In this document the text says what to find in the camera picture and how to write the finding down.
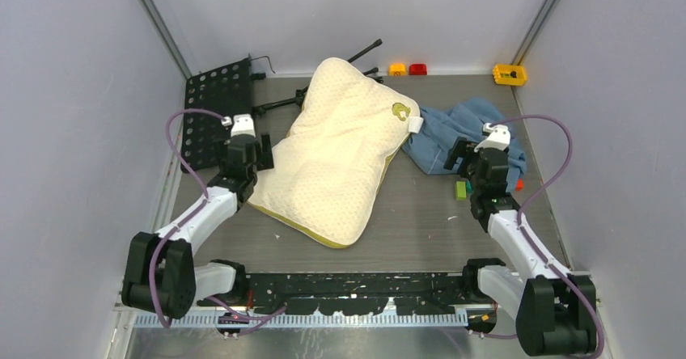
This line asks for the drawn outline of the blue pillowcase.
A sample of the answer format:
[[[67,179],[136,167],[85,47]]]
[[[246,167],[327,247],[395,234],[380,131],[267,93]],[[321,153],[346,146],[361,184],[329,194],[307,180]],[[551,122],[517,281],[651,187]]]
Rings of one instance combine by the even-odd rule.
[[[451,169],[444,167],[455,141],[464,138],[478,143],[484,139],[484,124],[505,119],[491,102],[482,98],[468,99],[447,110],[421,106],[420,113],[424,119],[422,127],[410,135],[402,150],[427,175],[455,174],[458,163]]]

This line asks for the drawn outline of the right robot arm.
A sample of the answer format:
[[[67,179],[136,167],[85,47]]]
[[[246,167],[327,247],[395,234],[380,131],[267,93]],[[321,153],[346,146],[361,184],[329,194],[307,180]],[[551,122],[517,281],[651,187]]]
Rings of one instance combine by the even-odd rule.
[[[506,253],[469,260],[463,295],[471,302],[494,300],[515,321],[515,337],[531,356],[584,355],[604,349],[596,314],[596,290],[587,276],[571,272],[545,248],[521,206],[507,191],[508,149],[459,138],[444,164],[472,185],[472,216]]]

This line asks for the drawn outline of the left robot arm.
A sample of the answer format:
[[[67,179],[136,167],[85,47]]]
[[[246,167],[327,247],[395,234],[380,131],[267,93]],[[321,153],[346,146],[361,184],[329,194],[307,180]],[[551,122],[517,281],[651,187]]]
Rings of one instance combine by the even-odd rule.
[[[248,295],[245,267],[211,260],[197,267],[193,257],[215,230],[253,194],[259,171],[273,168],[270,136],[239,134],[216,141],[218,174],[198,200],[154,233],[140,232],[129,245],[121,301],[156,313],[161,321],[182,319],[201,300],[218,295],[237,306]]]

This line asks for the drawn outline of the white pillow with yellow band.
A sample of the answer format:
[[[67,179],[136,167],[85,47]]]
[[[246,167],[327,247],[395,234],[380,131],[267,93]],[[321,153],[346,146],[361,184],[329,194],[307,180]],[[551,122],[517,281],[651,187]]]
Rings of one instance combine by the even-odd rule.
[[[415,100],[330,57],[248,202],[318,243],[349,247],[370,220],[390,162],[422,123]]]

